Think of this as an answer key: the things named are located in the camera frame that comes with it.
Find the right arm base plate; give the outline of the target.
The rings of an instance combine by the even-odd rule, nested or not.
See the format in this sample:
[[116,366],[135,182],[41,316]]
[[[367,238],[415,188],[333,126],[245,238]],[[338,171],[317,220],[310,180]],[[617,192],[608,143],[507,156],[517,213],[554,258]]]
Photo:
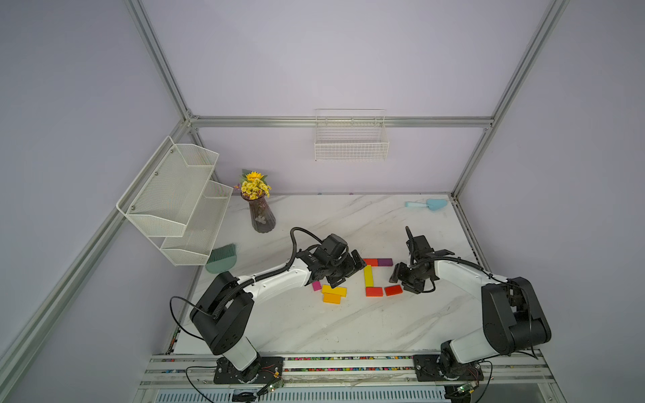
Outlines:
[[413,368],[419,382],[479,382],[484,379],[477,363],[460,364],[445,354],[415,354]]

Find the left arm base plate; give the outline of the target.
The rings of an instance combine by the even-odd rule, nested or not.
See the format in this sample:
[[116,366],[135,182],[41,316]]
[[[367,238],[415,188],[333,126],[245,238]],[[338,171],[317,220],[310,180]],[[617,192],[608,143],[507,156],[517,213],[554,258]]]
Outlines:
[[233,364],[221,357],[213,376],[215,385],[267,384],[282,376],[285,359],[283,357],[263,357],[256,359],[247,369],[238,370]]

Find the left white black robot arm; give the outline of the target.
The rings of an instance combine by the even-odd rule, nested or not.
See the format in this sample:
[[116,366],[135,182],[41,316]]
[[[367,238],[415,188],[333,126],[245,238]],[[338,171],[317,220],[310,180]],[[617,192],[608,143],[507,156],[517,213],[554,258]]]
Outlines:
[[169,308],[174,302],[191,307],[189,317],[197,331],[186,330],[171,312],[179,329],[205,342],[212,354],[224,357],[246,382],[262,371],[261,356],[245,335],[256,305],[319,280],[327,280],[335,288],[366,267],[358,250],[350,250],[335,233],[319,238],[305,228],[294,227],[289,236],[292,249],[284,265],[239,277],[225,271],[216,276],[198,302],[178,296],[169,300]]

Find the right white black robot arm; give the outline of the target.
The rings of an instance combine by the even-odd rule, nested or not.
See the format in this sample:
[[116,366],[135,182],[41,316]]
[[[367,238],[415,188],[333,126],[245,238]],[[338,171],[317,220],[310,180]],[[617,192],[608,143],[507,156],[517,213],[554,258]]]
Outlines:
[[391,279],[417,295],[435,292],[436,283],[446,281],[480,302],[480,327],[442,344],[439,362],[446,371],[498,355],[532,350],[552,338],[535,290],[523,277],[496,277],[468,260],[432,256],[411,265],[396,264]]

